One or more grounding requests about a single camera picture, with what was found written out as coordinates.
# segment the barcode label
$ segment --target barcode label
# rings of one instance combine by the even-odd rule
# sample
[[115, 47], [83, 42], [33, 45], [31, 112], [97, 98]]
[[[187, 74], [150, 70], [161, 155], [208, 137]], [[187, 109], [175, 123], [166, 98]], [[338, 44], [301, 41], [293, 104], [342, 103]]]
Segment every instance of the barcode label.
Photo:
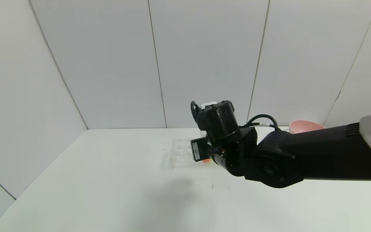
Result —
[[200, 160], [200, 153], [198, 152], [197, 142], [193, 142], [193, 151], [195, 160]]

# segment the white backdrop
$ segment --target white backdrop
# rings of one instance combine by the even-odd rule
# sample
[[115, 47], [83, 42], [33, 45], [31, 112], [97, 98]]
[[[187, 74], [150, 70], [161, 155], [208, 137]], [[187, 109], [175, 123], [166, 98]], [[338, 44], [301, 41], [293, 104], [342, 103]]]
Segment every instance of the white backdrop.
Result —
[[195, 127], [191, 100], [323, 124], [371, 22], [371, 0], [31, 2], [88, 128]]
[[240, 124], [371, 114], [371, 0], [31, 2], [44, 34], [27, 0], [0, 0], [0, 183], [14, 197], [83, 119], [196, 127], [191, 100], [231, 100]]

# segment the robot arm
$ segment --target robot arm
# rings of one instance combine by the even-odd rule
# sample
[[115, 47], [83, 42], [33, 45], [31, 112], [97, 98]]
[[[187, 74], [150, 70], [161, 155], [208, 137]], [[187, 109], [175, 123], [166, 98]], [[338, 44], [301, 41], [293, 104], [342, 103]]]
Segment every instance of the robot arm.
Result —
[[[191, 141], [195, 161], [212, 159], [235, 176], [284, 188], [303, 179], [371, 180], [371, 116], [360, 123], [299, 134], [281, 131], [268, 115], [239, 126], [230, 101], [201, 109], [194, 120], [207, 136]], [[257, 145], [253, 120], [267, 117], [275, 131]]]

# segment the wire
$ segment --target wire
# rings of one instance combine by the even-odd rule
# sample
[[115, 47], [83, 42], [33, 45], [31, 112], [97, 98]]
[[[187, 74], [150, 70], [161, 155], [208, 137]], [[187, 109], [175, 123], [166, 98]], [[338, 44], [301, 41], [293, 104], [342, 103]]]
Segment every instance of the wire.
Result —
[[254, 116], [253, 118], [251, 118], [246, 125], [243, 126], [243, 128], [245, 127], [250, 127], [250, 126], [255, 126], [255, 125], [261, 125], [260, 123], [253, 123], [254, 120], [256, 119], [259, 119], [259, 118], [267, 118], [267, 119], [270, 119], [272, 122], [273, 122], [273, 125], [269, 125], [270, 127], [273, 127], [274, 130], [276, 131], [279, 131], [280, 128], [279, 126], [277, 125], [277, 121], [270, 115], [268, 114], [259, 114], [259, 115], [256, 115]]
[[200, 107], [198, 107], [197, 103], [195, 101], [192, 101], [190, 104], [191, 108], [191, 114], [193, 115], [194, 121], [197, 118], [197, 113], [200, 111]]

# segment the white table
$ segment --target white table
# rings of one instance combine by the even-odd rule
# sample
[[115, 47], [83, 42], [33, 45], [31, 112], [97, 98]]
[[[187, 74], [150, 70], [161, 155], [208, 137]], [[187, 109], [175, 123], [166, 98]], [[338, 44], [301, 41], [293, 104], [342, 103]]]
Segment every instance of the white table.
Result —
[[88, 130], [4, 213], [0, 232], [371, 231], [371, 182], [276, 189], [215, 165], [162, 169], [174, 139], [199, 135]]

